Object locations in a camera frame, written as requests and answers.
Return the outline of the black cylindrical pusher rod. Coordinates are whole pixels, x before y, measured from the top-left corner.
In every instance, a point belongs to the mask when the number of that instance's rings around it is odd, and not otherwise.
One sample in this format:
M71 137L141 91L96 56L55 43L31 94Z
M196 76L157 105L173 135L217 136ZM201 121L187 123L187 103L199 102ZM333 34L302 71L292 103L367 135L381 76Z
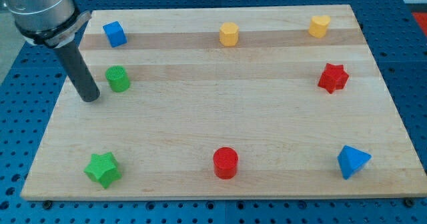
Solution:
M84 102L92 102L99 98L100 91L75 43L54 48L54 52L77 93Z

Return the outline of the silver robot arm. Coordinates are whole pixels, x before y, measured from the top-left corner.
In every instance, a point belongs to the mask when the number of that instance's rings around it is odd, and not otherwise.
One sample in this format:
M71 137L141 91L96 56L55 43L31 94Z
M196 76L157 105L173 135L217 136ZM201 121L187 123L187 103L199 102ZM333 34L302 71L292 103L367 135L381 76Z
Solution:
M26 42L54 50L81 99L98 99L100 90L75 42L75 34L91 19L91 13L80 11L74 0L4 2Z

